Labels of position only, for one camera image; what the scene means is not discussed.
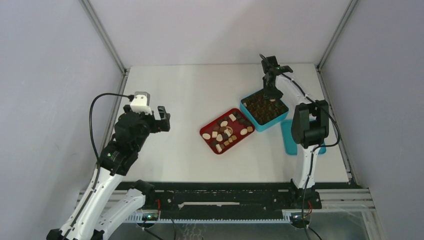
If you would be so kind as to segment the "teal chocolate box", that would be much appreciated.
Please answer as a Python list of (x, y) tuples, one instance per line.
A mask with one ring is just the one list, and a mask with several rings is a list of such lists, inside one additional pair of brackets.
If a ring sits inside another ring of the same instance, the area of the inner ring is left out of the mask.
[(289, 108), (281, 99), (271, 101), (265, 98), (263, 89), (241, 99), (239, 109), (258, 132), (279, 124), (289, 113)]

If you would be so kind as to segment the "red chocolate tray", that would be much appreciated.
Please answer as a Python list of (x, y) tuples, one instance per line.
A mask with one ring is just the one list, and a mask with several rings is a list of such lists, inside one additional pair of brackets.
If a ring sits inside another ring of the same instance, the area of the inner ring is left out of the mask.
[(216, 155), (221, 155), (255, 130), (254, 124), (238, 108), (232, 108), (203, 126), (199, 135)]

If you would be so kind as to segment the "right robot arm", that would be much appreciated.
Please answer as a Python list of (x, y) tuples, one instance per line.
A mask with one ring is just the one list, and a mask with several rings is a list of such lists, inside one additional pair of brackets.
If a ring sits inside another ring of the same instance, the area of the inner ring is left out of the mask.
[(294, 77), (291, 69), (278, 64), (275, 56), (261, 57), (264, 72), (263, 94), (265, 99), (280, 100), (287, 95), (294, 106), (291, 136), (297, 145), (298, 160), (289, 203), (302, 208), (315, 195), (315, 169), (319, 150), (329, 135), (330, 124), (326, 100), (313, 100)]

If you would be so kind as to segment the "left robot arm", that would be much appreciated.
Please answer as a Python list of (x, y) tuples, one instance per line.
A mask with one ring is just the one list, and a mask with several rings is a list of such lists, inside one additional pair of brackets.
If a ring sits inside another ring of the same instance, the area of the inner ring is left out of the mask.
[(137, 180), (123, 199), (104, 210), (116, 187), (139, 158), (147, 137), (170, 130), (171, 115), (164, 106), (157, 108), (160, 119), (155, 119), (147, 110), (147, 107), (124, 106), (111, 140), (100, 153), (99, 165), (87, 190), (62, 227), (49, 231), (48, 240), (107, 240), (133, 212), (155, 205), (154, 186)]

